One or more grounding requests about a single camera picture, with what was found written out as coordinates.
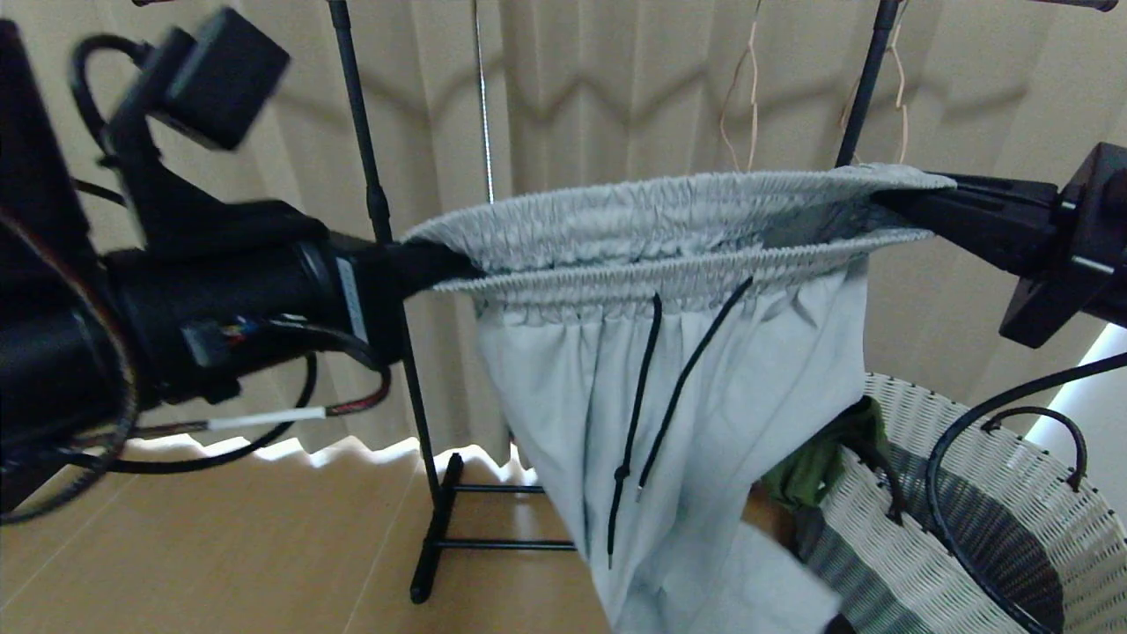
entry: tile grout line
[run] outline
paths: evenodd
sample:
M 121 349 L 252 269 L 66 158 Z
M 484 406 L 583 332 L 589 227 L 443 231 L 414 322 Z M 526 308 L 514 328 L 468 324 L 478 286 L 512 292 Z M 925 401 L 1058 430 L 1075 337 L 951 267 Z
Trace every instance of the tile grout line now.
M 407 486 L 403 488 L 403 495 L 399 499 L 399 504 L 396 507 L 396 514 L 392 516 L 391 521 L 388 523 L 388 529 L 383 533 L 383 538 L 380 541 L 380 547 L 375 550 L 375 555 L 372 556 L 372 565 L 367 569 L 367 575 L 364 578 L 364 583 L 360 587 L 360 592 L 356 595 L 356 601 L 353 604 L 353 609 L 348 613 L 348 620 L 345 622 L 344 628 L 340 634 L 347 634 L 348 627 L 352 626 L 352 622 L 356 618 L 356 611 L 360 609 L 361 602 L 364 600 L 364 592 L 367 590 L 369 582 L 372 581 L 372 575 L 375 574 L 375 565 L 380 562 L 380 557 L 383 555 L 383 550 L 388 545 L 388 539 L 391 537 L 391 530 L 396 526 L 396 521 L 399 520 L 399 514 L 403 510 L 403 504 L 407 503 L 407 495 L 411 491 L 411 484 L 415 483 L 415 479 L 418 477 L 419 471 L 418 466 L 411 472 L 411 477 L 407 480 Z
M 44 561 L 43 564 L 39 568 L 37 568 L 35 570 L 35 572 L 33 572 L 27 578 L 27 581 L 25 581 L 24 583 L 21 583 L 19 586 L 19 589 L 16 590 L 11 595 L 11 597 L 8 597 L 8 600 L 6 600 L 3 602 L 3 605 L 0 605 L 0 611 L 3 611 L 5 609 L 7 609 L 7 607 L 10 606 L 11 602 L 15 601 L 16 598 L 19 597 L 24 592 L 24 590 L 26 590 L 27 587 L 30 586 L 33 581 L 35 581 L 35 579 L 37 577 L 39 577 L 39 573 L 42 573 L 44 570 L 46 570 L 46 568 L 48 565 L 51 565 L 51 562 L 55 561 L 55 557 L 57 557 L 60 553 L 62 553 L 63 551 L 65 551 L 66 547 L 70 546 L 71 543 L 74 542 L 74 539 L 79 535 L 81 535 L 82 532 L 85 532 L 87 529 L 87 527 L 89 527 L 91 524 L 94 524 L 94 520 L 100 518 L 103 516 L 103 514 L 105 512 L 105 510 L 108 509 L 110 504 L 113 504 L 114 502 L 116 502 L 117 498 L 122 493 L 124 493 L 126 489 L 128 489 L 134 482 L 136 482 L 136 479 L 137 479 L 137 476 L 135 476 L 135 475 L 134 476 L 130 476 L 130 480 L 127 480 L 124 484 L 122 484 L 122 486 L 117 490 L 116 493 L 114 493 L 108 500 L 106 500 L 106 502 L 103 506 L 98 507 L 92 514 L 90 514 L 90 517 L 85 523 L 82 523 L 82 526 L 78 527 L 78 529 L 74 530 L 74 533 L 71 534 L 71 536 L 68 537 L 65 542 L 63 542 L 62 544 L 60 544 L 59 547 L 55 548 L 55 552 L 52 553 L 51 556 L 47 557 L 46 561 Z

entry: white wicker basket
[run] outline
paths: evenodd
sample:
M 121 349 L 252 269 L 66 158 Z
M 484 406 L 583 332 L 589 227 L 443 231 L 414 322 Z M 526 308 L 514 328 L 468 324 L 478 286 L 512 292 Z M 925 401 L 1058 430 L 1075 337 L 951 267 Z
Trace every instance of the white wicker basket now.
M 861 634 L 1022 632 L 928 532 L 926 459 L 968 409 L 880 375 L 867 393 L 881 407 L 904 526 L 886 517 L 884 479 L 848 454 L 820 508 L 798 516 L 800 559 Z M 975 427 L 948 452 L 938 489 L 958 543 L 1008 598 L 1054 629 L 1127 632 L 1122 526 L 1086 481 L 1065 484 L 1071 471 L 1004 428 Z

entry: brown floor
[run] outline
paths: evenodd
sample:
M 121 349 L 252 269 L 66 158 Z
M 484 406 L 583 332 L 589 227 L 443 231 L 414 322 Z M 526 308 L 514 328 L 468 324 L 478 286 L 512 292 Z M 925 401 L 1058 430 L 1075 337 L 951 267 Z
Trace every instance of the brown floor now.
M 0 628 L 609 631 L 574 553 L 447 552 L 431 600 L 412 605 L 408 586 L 431 517 L 412 448 L 373 455 L 345 441 L 312 458 L 301 450 L 275 454 L 282 455 L 198 474 L 110 476 L 55 515 L 5 528 Z M 464 482 L 526 477 L 514 465 L 496 474 L 472 454 L 463 456 Z M 451 534 L 566 538 L 543 497 L 462 494 Z

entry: drawstring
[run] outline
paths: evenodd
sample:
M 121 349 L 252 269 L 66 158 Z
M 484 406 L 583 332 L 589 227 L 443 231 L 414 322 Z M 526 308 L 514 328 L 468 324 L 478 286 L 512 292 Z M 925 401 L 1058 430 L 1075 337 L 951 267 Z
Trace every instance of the drawstring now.
M 638 374 L 638 390 L 635 392 L 633 412 L 630 414 L 630 428 L 627 430 L 627 446 L 622 450 L 622 464 L 614 470 L 614 499 L 611 501 L 611 519 L 606 524 L 606 568 L 614 561 L 614 524 L 619 518 L 619 503 L 622 501 L 622 481 L 630 476 L 630 455 L 633 453 L 633 438 L 638 432 L 638 419 L 641 417 L 641 398 L 646 393 L 646 378 L 649 377 L 649 363 L 654 359 L 657 348 L 657 333 L 662 330 L 662 297 L 654 293 L 654 323 L 649 328 L 649 339 L 646 341 L 646 352 L 641 356 L 641 372 Z
M 744 279 L 739 286 L 733 291 L 731 296 L 728 301 L 724 302 L 720 307 L 720 312 L 717 313 L 716 320 L 712 321 L 712 325 L 708 328 L 708 332 L 704 333 L 704 339 L 696 345 L 696 350 L 689 358 L 689 363 L 685 364 L 684 369 L 681 370 L 681 376 L 677 377 L 677 385 L 673 389 L 673 398 L 669 399 L 669 405 L 665 409 L 665 418 L 662 419 L 662 428 L 657 430 L 657 438 L 654 439 L 654 447 L 649 450 L 649 457 L 646 458 L 646 466 L 641 470 L 641 479 L 638 481 L 638 497 L 641 497 L 641 490 L 646 486 L 646 482 L 649 480 L 649 471 L 654 468 L 654 461 L 657 459 L 657 453 L 662 448 L 662 441 L 665 440 L 665 432 L 669 431 L 669 422 L 673 421 L 673 413 L 677 409 L 677 402 L 681 401 L 681 391 L 685 387 L 685 382 L 689 381 L 689 374 L 693 372 L 696 366 L 696 361 L 700 360 L 701 356 L 704 355 L 704 349 L 708 347 L 712 338 L 716 337 L 716 332 L 720 330 L 720 325 L 724 324 L 725 319 L 727 319 L 728 313 L 735 307 L 736 302 L 739 297 L 747 292 L 751 287 L 752 280 L 755 277 L 748 277 Z
M 669 404 L 665 409 L 665 417 L 662 419 L 662 427 L 657 431 L 657 437 L 654 439 L 654 446 L 649 450 L 649 456 L 646 458 L 646 466 L 642 467 L 641 479 L 638 481 L 638 498 L 641 498 L 641 490 L 646 486 L 646 482 L 649 480 L 649 472 L 654 467 L 654 462 L 657 459 L 657 453 L 662 448 L 662 443 L 665 440 L 665 432 L 669 429 L 669 423 L 673 421 L 673 413 L 677 409 L 677 402 L 681 401 L 681 391 L 684 390 L 685 383 L 689 381 L 689 375 L 693 372 L 696 363 L 700 360 L 701 356 L 704 354 L 704 349 L 716 337 L 717 331 L 724 324 L 727 319 L 728 313 L 735 307 L 739 298 L 747 292 L 751 287 L 753 277 L 748 277 L 739 286 L 733 291 L 731 295 L 724 305 L 720 306 L 720 311 L 716 315 L 716 320 L 709 327 L 708 332 L 704 333 L 704 338 L 701 342 L 696 345 L 696 349 L 693 350 L 692 356 L 689 358 L 689 363 L 681 370 L 681 375 L 677 377 L 676 386 L 673 389 L 673 396 L 669 399 Z M 646 392 L 646 379 L 649 376 L 649 365 L 654 358 L 654 349 L 657 346 L 657 336 L 660 331 L 662 323 L 662 297 L 657 294 L 654 295 L 654 324 L 649 329 L 649 340 L 646 342 L 646 352 L 642 355 L 641 359 L 641 372 L 638 377 L 638 390 L 635 393 L 633 412 L 630 416 L 630 427 L 627 430 L 627 445 L 622 455 L 622 464 L 619 468 L 614 470 L 614 498 L 611 500 L 611 517 L 606 525 L 606 565 L 612 568 L 613 555 L 614 555 L 614 525 L 618 521 L 619 504 L 622 501 L 622 483 L 627 477 L 630 476 L 630 455 L 633 450 L 635 435 L 638 431 L 638 419 L 641 416 L 641 400 Z

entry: white cable sleeve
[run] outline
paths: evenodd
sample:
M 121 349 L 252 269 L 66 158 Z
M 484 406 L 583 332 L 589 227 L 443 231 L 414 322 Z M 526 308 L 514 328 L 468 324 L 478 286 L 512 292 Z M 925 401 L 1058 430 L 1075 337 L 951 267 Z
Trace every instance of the white cable sleeve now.
M 261 426 L 265 423 L 284 423 L 287 421 L 309 421 L 323 419 L 325 408 L 299 408 L 296 410 L 282 410 L 281 412 L 268 412 L 266 414 L 251 414 L 249 417 L 233 417 L 230 419 L 208 419 L 208 430 L 229 430 L 236 428 L 247 428 Z

